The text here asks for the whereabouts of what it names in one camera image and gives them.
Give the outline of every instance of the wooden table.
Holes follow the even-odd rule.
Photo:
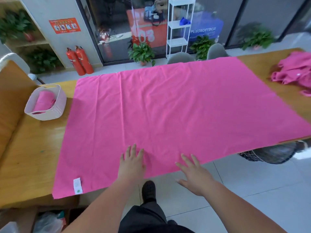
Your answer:
[[[311,124],[311,98],[301,96],[300,87],[270,81],[281,59],[296,49],[238,58],[284,102]],[[8,149],[0,159],[0,207],[37,198],[51,199],[54,175],[63,141],[76,81],[58,83],[67,95],[64,114],[55,120],[39,121],[28,115],[21,119]]]

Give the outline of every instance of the chair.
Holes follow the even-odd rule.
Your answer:
[[[30,73],[30,68],[28,66],[28,64],[22,59],[19,57],[18,54],[15,54],[15,53],[9,53],[9,54],[6,54],[5,56],[3,56],[1,59],[0,59],[0,64],[2,62],[5,62],[6,60],[12,60],[14,61],[24,72],[25,74],[28,75],[28,77],[35,81],[35,80],[38,80],[41,84],[45,84],[40,78],[38,78],[36,75],[34,74],[31,74]]]
[[[173,54],[167,64],[175,64],[175,63],[186,63],[186,62],[191,62],[191,61],[195,61],[195,59],[188,53],[185,52],[178,52],[176,54]]]
[[[227,54],[223,45],[221,45],[220,43],[213,44],[210,47],[210,49],[208,49],[208,52],[207,52],[207,59],[208,60],[213,60],[215,58],[227,57],[227,56],[229,56],[229,55]]]

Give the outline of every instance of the white tag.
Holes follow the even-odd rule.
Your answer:
[[[75,190],[75,194],[82,194],[83,193],[80,178],[73,180],[73,188]]]

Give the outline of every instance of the right hand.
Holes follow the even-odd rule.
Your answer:
[[[187,181],[180,179],[177,180],[177,182],[195,195],[203,196],[204,190],[210,183],[214,182],[214,178],[208,170],[201,167],[200,162],[193,154],[191,157],[193,162],[191,162],[184,154],[181,154],[181,158],[185,161],[188,167],[178,162],[176,165],[186,175]]]

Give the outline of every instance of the red fire extinguisher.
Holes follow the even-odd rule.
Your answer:
[[[85,74],[85,70],[80,63],[78,56],[70,48],[67,47],[66,49],[67,49],[66,55],[67,55],[68,59],[70,60],[70,62],[72,63],[73,67],[75,67],[79,76],[83,76]]]
[[[81,46],[76,46],[76,54],[78,55],[79,60],[81,61],[86,73],[87,74],[94,73],[94,70],[91,64],[89,63],[89,59],[87,58],[87,55]]]

